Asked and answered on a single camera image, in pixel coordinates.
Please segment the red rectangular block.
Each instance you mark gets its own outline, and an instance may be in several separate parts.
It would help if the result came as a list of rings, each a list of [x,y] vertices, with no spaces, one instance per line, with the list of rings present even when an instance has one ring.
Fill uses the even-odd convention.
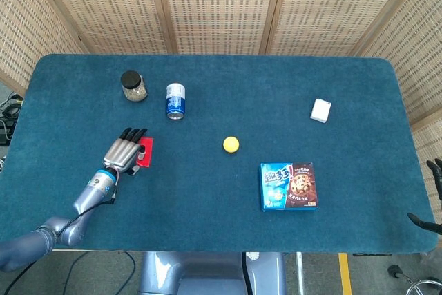
[[[136,165],[141,168],[149,168],[151,163],[151,156],[153,150],[153,138],[142,137],[139,140],[141,150],[137,154]]]

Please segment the blue table cloth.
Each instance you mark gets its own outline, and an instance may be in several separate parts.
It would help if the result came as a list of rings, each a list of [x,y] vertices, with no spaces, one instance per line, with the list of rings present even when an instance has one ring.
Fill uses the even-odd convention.
[[[144,79],[129,101],[120,78]],[[166,87],[186,90],[166,116]],[[331,102],[326,123],[310,118]],[[93,211],[82,249],[419,253],[436,234],[394,69],[380,58],[239,55],[42,57],[0,173],[0,242],[73,202],[125,128],[154,139],[151,165],[123,175]],[[234,136],[235,153],[223,149]],[[318,208],[263,211],[261,163],[312,163]]]

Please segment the woven bamboo folding screen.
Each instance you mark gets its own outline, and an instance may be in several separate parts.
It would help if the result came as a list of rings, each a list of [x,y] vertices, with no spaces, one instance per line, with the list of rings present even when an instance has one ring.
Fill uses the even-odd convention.
[[[382,57],[420,161],[442,159],[442,0],[0,0],[0,97],[50,53]]]

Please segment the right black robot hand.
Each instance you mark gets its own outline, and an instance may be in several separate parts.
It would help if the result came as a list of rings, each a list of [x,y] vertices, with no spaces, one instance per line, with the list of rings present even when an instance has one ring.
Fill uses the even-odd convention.
[[[427,160],[426,164],[428,168],[432,171],[432,175],[434,177],[434,184],[442,208],[442,160],[438,158],[436,158],[434,162],[431,160]],[[422,221],[413,213],[407,213],[407,216],[410,219],[410,221],[417,227],[442,236],[442,224]]]

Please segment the small white box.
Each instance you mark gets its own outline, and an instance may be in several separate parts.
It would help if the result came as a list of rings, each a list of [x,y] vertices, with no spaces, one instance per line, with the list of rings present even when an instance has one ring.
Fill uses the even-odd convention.
[[[332,103],[323,99],[316,99],[311,110],[310,118],[321,123],[326,123]]]

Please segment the yellow ball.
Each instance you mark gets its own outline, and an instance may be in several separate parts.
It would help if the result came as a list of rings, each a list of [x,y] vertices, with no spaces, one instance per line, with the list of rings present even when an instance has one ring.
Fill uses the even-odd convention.
[[[240,147],[239,140],[234,136],[226,137],[223,141],[223,149],[227,153],[235,153]]]

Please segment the silver blue robot torso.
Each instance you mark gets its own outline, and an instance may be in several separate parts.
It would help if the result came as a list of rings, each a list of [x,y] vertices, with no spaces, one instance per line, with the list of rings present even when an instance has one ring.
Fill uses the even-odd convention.
[[[287,295],[280,252],[145,251],[137,295]]]

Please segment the blue white drink can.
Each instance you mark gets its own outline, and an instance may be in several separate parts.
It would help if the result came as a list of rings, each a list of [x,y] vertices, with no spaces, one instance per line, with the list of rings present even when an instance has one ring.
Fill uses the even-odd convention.
[[[171,120],[180,120],[185,115],[186,90],[179,83],[166,87],[166,116]]]

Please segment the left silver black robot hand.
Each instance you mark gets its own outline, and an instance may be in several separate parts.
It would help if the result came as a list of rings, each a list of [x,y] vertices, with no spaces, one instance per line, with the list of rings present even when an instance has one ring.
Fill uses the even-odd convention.
[[[126,128],[113,142],[103,159],[105,169],[113,169],[119,174],[135,175],[140,167],[136,165],[138,153],[144,154],[145,148],[139,143],[147,129]]]

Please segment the blue brown cookie box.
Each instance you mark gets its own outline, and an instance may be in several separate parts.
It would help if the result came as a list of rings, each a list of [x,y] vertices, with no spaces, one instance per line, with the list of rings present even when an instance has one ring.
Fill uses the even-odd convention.
[[[310,211],[318,208],[312,163],[261,163],[260,195],[263,211]]]

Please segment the glass jar with black lid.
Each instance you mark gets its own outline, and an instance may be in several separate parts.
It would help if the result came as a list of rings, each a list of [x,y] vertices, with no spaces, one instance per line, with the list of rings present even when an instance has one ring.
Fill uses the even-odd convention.
[[[120,82],[125,97],[132,102],[140,102],[147,98],[148,92],[143,77],[134,70],[125,71]]]

